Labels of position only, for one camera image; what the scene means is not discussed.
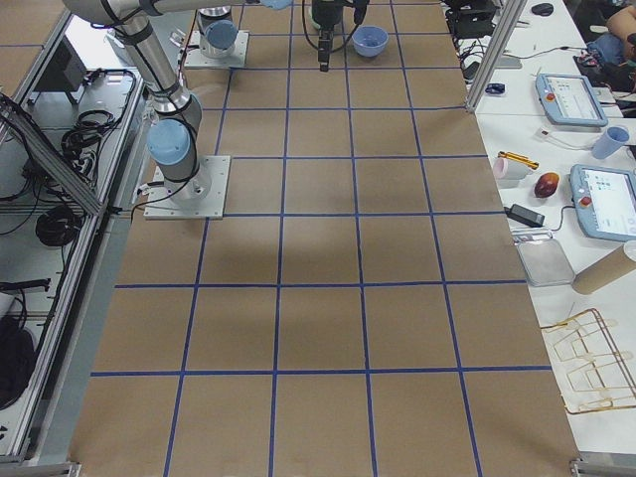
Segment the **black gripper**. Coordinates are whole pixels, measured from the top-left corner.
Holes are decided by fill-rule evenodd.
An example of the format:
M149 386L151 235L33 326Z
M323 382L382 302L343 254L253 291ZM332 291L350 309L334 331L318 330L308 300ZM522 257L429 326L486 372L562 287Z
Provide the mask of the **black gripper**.
M329 72L333 47L333 29L342 21L344 5L342 1L312 0L312 21L318 26L318 64L321 73Z

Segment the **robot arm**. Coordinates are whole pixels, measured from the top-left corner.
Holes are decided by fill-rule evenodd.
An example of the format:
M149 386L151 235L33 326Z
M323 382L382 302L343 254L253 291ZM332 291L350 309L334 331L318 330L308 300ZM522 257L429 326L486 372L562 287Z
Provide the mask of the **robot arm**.
M196 24L200 50L205 57L224 58L233 52L239 30L233 21L231 6L199 9Z
M229 14L231 1L68 1L66 7L96 29L111 30L139 70L157 120L150 125L146 149L161 180L157 197L139 204L152 220L222 217L230 159L202 155L197 136L203 108L182 74L172 67L158 40L152 19L191 11L208 59L233 49L239 30Z

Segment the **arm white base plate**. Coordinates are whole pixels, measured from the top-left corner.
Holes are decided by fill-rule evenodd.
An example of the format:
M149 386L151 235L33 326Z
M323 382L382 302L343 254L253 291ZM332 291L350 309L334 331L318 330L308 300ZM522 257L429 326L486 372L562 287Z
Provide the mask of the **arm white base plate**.
M162 185L150 189L143 216L147 220L221 220L224 216L231 157L199 157L199 171L183 189L166 182L158 166L153 180Z
M239 30L233 45L227 49L210 46L195 30L188 44L186 69L242 69L245 66L249 31Z

